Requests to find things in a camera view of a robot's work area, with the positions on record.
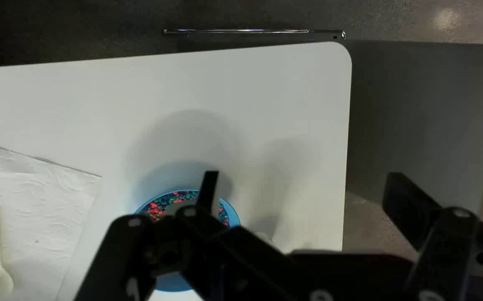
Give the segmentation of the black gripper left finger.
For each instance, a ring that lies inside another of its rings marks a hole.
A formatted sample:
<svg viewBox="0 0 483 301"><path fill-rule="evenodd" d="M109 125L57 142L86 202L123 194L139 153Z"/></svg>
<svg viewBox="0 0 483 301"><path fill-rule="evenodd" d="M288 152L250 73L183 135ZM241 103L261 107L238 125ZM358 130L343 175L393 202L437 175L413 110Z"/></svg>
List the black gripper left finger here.
<svg viewBox="0 0 483 301"><path fill-rule="evenodd" d="M285 301L286 255L211 215L218 179L218 170L206 170L198 200L159 222L144 214L118 217L74 301L148 301L173 272L205 301Z"/></svg>

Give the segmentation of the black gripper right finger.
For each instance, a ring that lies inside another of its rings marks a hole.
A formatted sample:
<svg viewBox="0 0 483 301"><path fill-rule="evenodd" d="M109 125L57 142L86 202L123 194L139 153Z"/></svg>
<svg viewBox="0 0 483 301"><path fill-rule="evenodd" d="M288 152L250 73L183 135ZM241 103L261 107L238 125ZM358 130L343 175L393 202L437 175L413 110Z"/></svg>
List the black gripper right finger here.
<svg viewBox="0 0 483 301"><path fill-rule="evenodd" d="M444 207L402 172L390 172L383 210L418 250L407 301L483 301L483 220L459 205Z"/></svg>

